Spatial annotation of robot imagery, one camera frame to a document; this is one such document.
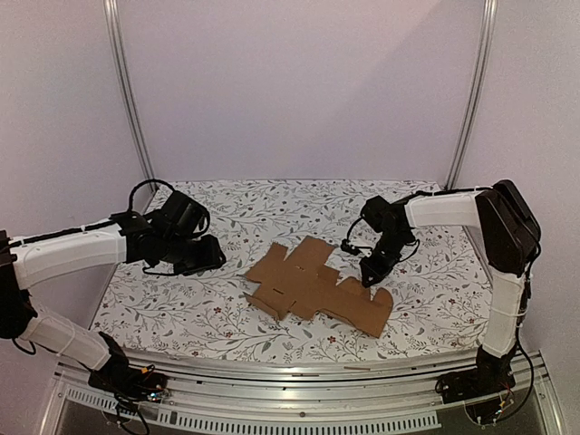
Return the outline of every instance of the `brown cardboard sheet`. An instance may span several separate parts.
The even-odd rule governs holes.
[[[260,286],[247,301],[282,320],[293,313],[310,320],[325,313],[380,337],[392,311],[392,296],[379,288],[371,299],[368,288],[352,276],[340,284],[338,271],[324,263],[334,250],[323,240],[306,237],[286,257],[287,248],[273,243],[266,255],[246,272]]]

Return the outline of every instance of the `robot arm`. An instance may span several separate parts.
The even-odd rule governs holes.
[[[208,211],[173,191],[160,209],[145,216],[128,210],[89,226],[13,240],[0,232],[0,338],[28,340],[73,358],[91,371],[94,387],[132,401],[156,400],[165,388],[164,375],[129,367],[120,346],[105,333],[87,331],[41,304],[32,306],[28,289],[88,267],[140,260],[149,268],[170,263],[172,275],[219,268],[226,259],[218,240],[203,235],[208,226]]]
[[[438,392],[445,402],[451,402],[500,392],[503,385],[513,387],[509,362],[527,309],[530,268],[539,255],[541,236],[513,182],[503,180],[492,188],[417,192],[394,203],[374,197],[362,208],[359,220],[381,233],[371,255],[360,262],[364,286],[379,284],[401,261],[403,247],[416,243],[414,228],[458,225],[481,229],[493,289],[488,330],[478,350],[477,368],[444,376]],[[341,248],[360,253],[348,237]]]

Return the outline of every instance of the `cardboard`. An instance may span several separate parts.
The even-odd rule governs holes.
[[[324,263],[334,247],[323,240],[306,237],[286,257],[287,248],[273,243],[266,255],[246,272],[246,278],[260,283],[246,300],[282,320],[293,313],[310,320],[325,313],[342,322],[380,337],[392,311],[392,296],[379,288],[371,292],[350,276],[339,285],[338,270]]]

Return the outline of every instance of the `white table surface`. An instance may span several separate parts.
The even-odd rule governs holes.
[[[259,180],[175,186],[209,209],[209,233],[219,239],[227,263],[189,277],[144,275],[141,262],[119,266],[92,329],[126,347],[239,361],[328,363],[467,349],[483,338],[490,286],[460,227],[415,230],[421,241],[417,255],[381,283],[391,291],[394,307],[379,339],[323,314],[310,322],[290,314],[277,323],[243,298],[257,285],[242,275],[273,241],[292,248],[311,235],[338,246],[367,198],[380,194],[392,201],[437,189],[435,183]],[[168,193],[161,188],[150,209]],[[353,238],[372,244],[376,235],[361,223]],[[358,261],[337,247],[327,264],[341,277],[360,278]]]

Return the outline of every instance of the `ventilation grille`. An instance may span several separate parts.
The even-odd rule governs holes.
[[[108,396],[79,387],[68,387],[67,398],[90,408],[114,412],[117,401]],[[199,416],[183,411],[172,411],[161,405],[156,420],[147,419],[160,426],[207,434],[227,435],[367,435],[415,433],[437,429],[441,425],[437,413],[424,412],[404,417],[344,423],[275,423],[248,420],[218,419]]]

